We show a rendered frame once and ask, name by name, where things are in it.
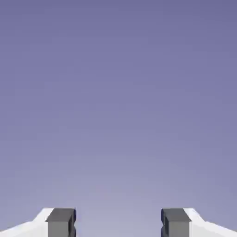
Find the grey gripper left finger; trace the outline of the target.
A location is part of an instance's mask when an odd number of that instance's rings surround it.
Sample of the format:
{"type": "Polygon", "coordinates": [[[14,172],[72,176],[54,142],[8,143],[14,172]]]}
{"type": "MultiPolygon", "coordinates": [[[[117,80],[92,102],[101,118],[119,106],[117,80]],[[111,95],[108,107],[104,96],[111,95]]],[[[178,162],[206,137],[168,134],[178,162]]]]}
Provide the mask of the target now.
{"type": "Polygon", "coordinates": [[[29,222],[0,231],[0,237],[76,237],[74,208],[43,208],[29,222]]]}

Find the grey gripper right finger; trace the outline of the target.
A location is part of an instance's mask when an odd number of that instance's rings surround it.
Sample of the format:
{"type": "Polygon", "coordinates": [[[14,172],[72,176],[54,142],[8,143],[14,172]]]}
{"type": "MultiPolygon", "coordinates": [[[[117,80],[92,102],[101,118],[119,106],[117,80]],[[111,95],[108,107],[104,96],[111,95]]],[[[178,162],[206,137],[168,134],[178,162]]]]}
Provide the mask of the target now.
{"type": "Polygon", "coordinates": [[[193,208],[163,208],[161,222],[161,237],[237,237],[237,231],[205,221],[193,208]]]}

